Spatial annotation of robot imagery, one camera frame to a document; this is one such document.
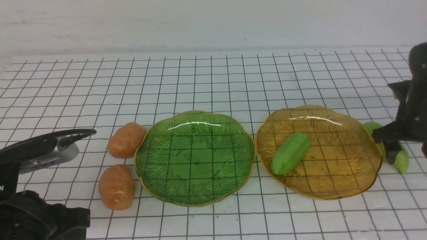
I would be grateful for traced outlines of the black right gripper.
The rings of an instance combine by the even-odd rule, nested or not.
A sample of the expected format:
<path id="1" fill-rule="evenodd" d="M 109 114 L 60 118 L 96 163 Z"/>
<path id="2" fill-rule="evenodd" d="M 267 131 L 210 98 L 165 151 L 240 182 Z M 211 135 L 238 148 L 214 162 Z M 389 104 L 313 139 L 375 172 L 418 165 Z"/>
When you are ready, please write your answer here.
<path id="1" fill-rule="evenodd" d="M 412 47 L 409 67 L 412 79 L 388 84 L 399 101 L 395 121 L 373 130 L 375 143 L 383 142 L 383 156 L 393 165 L 402 151 L 400 141 L 421 142 L 426 156 L 427 142 L 427 43 Z"/>

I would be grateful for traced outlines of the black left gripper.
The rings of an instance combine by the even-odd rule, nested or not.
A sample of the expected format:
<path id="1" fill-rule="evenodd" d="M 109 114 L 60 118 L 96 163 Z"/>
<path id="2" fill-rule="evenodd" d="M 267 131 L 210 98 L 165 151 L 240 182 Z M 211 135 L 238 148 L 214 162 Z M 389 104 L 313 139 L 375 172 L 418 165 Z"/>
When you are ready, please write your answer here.
<path id="1" fill-rule="evenodd" d="M 0 238 L 2 240 L 84 240 L 90 210 L 48 204 L 32 190 L 17 192 L 19 162 L 1 162 Z"/>

